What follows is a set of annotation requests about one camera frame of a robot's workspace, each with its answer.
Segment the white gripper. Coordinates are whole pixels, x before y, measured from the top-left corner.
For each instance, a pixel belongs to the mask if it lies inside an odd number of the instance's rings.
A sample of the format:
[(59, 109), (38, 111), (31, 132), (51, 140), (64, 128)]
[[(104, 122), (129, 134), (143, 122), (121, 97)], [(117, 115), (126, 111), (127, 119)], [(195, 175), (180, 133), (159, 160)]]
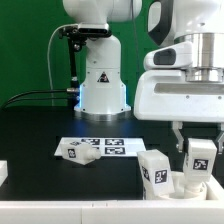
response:
[(182, 122), (220, 123), (218, 153), (224, 151), (224, 84), (185, 81), (180, 70), (149, 70), (140, 77), (134, 100), (140, 120), (173, 121), (177, 150), (182, 153)]

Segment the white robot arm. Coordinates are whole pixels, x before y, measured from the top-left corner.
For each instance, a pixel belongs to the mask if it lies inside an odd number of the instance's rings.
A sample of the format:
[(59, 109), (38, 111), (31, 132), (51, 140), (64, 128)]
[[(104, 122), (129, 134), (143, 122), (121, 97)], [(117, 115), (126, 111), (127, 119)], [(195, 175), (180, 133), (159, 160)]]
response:
[(148, 34), (158, 47), (144, 58), (132, 105), (120, 78), (121, 44), (109, 25), (138, 16), (142, 0), (63, 0), (63, 6), (75, 21), (65, 30), (74, 49), (87, 51), (77, 116), (133, 113), (169, 121), (175, 132), (185, 122), (217, 123), (224, 147), (224, 0), (153, 0)]

